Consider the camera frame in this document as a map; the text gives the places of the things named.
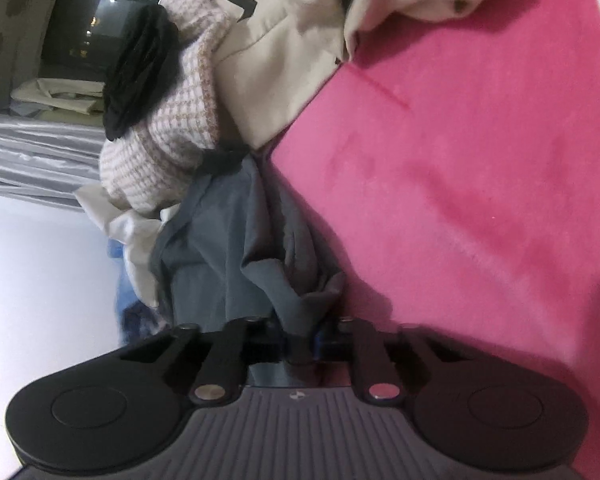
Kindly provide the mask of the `grey curtain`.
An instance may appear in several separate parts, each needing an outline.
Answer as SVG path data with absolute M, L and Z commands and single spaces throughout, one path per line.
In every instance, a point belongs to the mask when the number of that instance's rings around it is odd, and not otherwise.
M 105 133 L 0 114 L 0 196 L 78 210 L 74 192 L 99 180 Z

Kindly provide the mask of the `pink white knit sweater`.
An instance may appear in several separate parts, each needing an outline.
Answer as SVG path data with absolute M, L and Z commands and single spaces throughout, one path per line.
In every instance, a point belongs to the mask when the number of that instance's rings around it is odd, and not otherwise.
M 111 203 L 145 216 L 182 200 L 202 155 L 218 146 L 212 54 L 230 29 L 212 0 L 160 3 L 184 41 L 174 83 L 122 139 L 105 144 L 99 161 Z

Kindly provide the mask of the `beige coat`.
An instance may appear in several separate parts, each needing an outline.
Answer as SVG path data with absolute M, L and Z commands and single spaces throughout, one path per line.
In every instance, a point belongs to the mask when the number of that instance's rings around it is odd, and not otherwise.
M 283 132 L 392 14 L 439 23 L 483 0 L 215 0 L 233 20 L 213 55 L 216 91 L 250 148 Z

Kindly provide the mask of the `pink floral blanket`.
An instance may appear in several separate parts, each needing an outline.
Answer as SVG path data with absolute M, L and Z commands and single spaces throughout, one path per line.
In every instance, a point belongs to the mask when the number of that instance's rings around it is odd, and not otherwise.
M 600 0 L 488 0 L 365 36 L 274 164 L 347 312 L 442 330 L 573 386 L 600 479 Z

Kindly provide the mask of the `black garment on pile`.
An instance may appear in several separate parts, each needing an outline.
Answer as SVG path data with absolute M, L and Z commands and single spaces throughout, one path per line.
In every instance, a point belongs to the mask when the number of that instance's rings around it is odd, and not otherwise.
M 102 122 L 109 141 L 123 138 L 166 96 L 180 71 L 180 51 L 178 28 L 166 9 L 142 6 L 106 71 Z

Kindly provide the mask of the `dark grey sweatpants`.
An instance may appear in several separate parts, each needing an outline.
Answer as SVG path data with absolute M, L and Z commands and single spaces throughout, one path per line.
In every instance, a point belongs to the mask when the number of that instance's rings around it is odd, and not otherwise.
M 149 269 L 166 322 L 206 332 L 270 318 L 309 338 L 336 318 L 346 276 L 268 160 L 209 152 L 160 231 Z

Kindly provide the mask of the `white garment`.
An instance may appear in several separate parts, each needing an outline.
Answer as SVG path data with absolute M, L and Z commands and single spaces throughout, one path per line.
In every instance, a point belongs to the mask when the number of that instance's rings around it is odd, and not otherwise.
M 149 258 L 158 234 L 180 205 L 160 210 L 157 218 L 149 218 L 134 209 L 119 208 L 111 203 L 100 184 L 84 185 L 74 196 L 106 237 L 122 245 L 126 274 L 138 299 L 147 307 L 158 307 L 157 281 L 149 271 Z

